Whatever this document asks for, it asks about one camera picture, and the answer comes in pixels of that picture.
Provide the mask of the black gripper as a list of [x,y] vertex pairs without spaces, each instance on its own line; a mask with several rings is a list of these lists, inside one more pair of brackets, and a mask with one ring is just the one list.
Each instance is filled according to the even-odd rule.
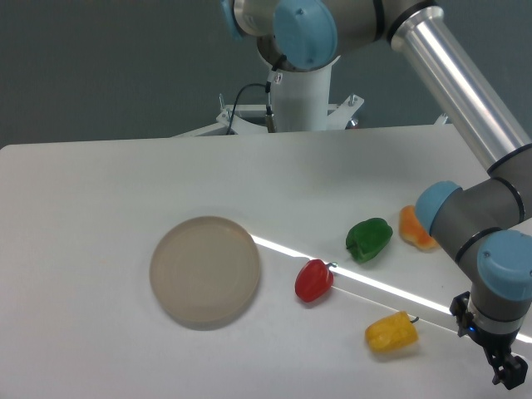
[[458,336],[468,336],[484,349],[494,372],[494,385],[502,384],[507,390],[512,390],[525,382],[527,362],[512,352],[525,317],[509,321],[489,318],[474,305],[470,292],[454,297],[450,312],[456,319]]

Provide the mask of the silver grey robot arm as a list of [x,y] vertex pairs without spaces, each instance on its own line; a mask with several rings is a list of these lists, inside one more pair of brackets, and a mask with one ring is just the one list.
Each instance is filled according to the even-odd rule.
[[516,226],[531,217],[531,139],[452,36],[434,1],[223,1],[235,39],[257,40],[270,76],[269,131],[331,127],[328,96],[312,97],[312,73],[346,52],[384,40],[411,64],[489,178],[468,190],[434,184],[416,216],[471,281],[451,303],[458,333],[484,349],[494,383],[525,381],[526,361],[511,351],[531,305],[531,238]]

